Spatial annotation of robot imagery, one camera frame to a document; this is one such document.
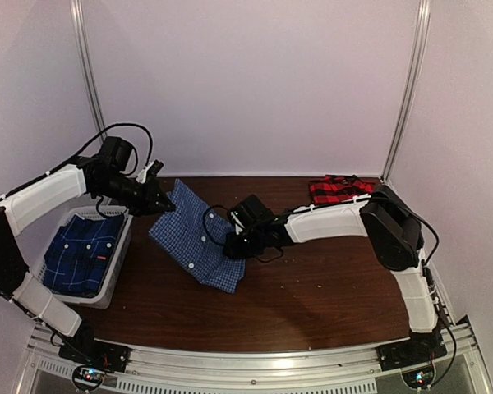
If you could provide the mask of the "blue small-check long sleeve shirt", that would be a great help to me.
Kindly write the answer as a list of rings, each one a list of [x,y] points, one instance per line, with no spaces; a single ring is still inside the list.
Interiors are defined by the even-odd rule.
[[[151,240],[200,284],[235,293],[246,261],[223,254],[225,237],[233,226],[179,179],[168,197],[176,210],[153,224],[148,231]]]

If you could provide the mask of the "red black plaid shirt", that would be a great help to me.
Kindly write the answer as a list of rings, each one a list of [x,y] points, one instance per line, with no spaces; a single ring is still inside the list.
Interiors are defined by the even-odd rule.
[[[309,194],[315,205],[340,203],[370,194],[375,187],[375,182],[365,181],[355,175],[326,175],[308,182]]]

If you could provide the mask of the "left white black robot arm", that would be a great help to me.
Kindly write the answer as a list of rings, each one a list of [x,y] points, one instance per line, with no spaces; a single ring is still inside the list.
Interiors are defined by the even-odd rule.
[[[87,334],[77,333],[82,324],[80,315],[33,276],[16,238],[46,213],[86,194],[115,199],[132,216],[172,212],[175,206],[156,176],[162,166],[154,160],[137,177],[127,177],[108,164],[87,158],[0,196],[0,295],[63,336],[72,337],[69,349],[83,364],[94,364],[101,358],[101,345]]]

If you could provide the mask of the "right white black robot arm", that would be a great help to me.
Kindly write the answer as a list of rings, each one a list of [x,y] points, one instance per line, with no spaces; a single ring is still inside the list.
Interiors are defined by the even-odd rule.
[[[233,231],[223,253],[230,259],[251,259],[267,249],[319,239],[361,236],[369,239],[377,261],[394,276],[408,312],[414,338],[404,353],[422,362],[436,349],[431,333],[437,325],[429,254],[422,236],[423,221],[388,186],[338,203],[299,206],[273,213],[256,195],[231,208]]]

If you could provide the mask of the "dark blue plaid shirt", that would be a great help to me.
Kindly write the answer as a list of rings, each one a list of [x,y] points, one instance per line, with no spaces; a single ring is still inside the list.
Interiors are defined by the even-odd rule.
[[[97,295],[124,222],[122,215],[102,220],[75,215],[59,227],[44,254],[44,286],[63,295]]]

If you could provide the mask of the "white plastic laundry basket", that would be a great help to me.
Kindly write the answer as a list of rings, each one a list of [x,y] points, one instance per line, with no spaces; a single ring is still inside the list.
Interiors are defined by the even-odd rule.
[[[93,296],[78,296],[78,295],[63,295],[58,294],[50,290],[59,300],[70,305],[83,305],[96,309],[107,309],[110,305],[113,297],[114,289],[117,284],[118,276],[122,268],[123,261],[125,259],[128,246],[131,241],[131,225],[133,222],[133,216],[129,215],[127,210],[121,206],[106,205],[100,208],[94,206],[84,206],[79,208],[73,208],[66,213],[60,220],[59,227],[68,224],[71,218],[75,215],[92,220],[102,220],[104,218],[110,218],[117,215],[122,215],[125,218],[124,225],[119,232],[117,245],[113,252],[113,255],[108,263],[108,268],[105,271],[102,286],[99,289],[97,295]],[[38,267],[33,270],[33,275],[42,283],[44,277],[45,263],[44,257],[38,264]]]

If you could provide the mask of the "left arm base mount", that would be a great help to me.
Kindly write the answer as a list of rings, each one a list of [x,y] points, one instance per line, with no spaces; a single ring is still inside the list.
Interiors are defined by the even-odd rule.
[[[53,334],[52,337],[58,337],[62,342],[58,345],[60,358],[109,373],[126,371],[131,349],[128,346],[95,339],[93,326],[86,320],[81,322],[73,337],[66,337],[51,326],[48,328]]]

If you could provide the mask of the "front aluminium frame rail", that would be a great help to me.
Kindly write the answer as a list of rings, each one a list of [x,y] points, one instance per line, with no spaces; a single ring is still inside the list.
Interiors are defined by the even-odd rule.
[[[109,374],[91,393],[493,393],[479,345],[468,323],[444,330],[448,354],[410,370],[384,370],[378,345],[276,353],[223,353],[131,346],[125,372]],[[58,357],[51,332],[35,326],[12,393],[81,393],[71,380],[76,363]],[[435,367],[441,380],[412,389],[414,370]]]

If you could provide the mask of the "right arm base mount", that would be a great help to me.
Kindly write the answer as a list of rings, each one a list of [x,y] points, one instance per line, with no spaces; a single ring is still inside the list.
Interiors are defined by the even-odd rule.
[[[410,332],[407,340],[396,341],[377,347],[380,368],[383,372],[405,369],[417,364],[429,364],[432,360],[447,355],[441,328],[441,318],[431,332]]]

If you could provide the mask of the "left aluminium frame post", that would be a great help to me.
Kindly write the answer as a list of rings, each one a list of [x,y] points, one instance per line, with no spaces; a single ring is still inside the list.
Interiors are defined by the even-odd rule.
[[[81,0],[70,1],[71,22],[73,24],[78,57],[81,64],[81,72],[85,82],[85,92],[90,105],[90,111],[94,125],[98,132],[105,128],[99,94],[94,78],[94,70],[91,63],[90,49],[84,18],[83,2]]]

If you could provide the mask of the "aluminium frame post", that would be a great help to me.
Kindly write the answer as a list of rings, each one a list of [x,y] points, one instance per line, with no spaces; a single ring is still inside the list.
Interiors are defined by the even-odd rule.
[[[90,49],[84,18],[83,2],[81,0],[70,1],[71,22],[73,24],[78,57],[81,64],[81,72],[85,82],[85,92],[90,105],[90,111],[94,125],[98,132],[105,128],[99,94],[94,78],[94,70],[91,63]]]
[[[418,2],[417,17],[414,25],[412,51],[408,65],[408,72],[404,84],[403,95],[399,112],[395,123],[393,138],[391,140],[385,165],[380,179],[385,184],[391,183],[392,172],[399,155],[404,132],[406,130],[412,103],[416,93],[416,86],[422,69],[422,63],[426,52],[426,43],[431,25],[431,1],[420,0]]]

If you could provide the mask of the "right aluminium frame post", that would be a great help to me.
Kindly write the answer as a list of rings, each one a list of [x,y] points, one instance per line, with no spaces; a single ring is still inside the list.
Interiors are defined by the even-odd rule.
[[[399,112],[395,123],[393,138],[391,140],[385,165],[380,179],[385,184],[391,183],[392,172],[399,155],[404,132],[406,130],[412,103],[416,93],[416,86],[422,69],[422,63],[426,52],[426,43],[431,25],[431,1],[420,0],[418,2],[417,17],[414,25],[412,51],[408,65],[408,72],[404,84],[403,95]]]

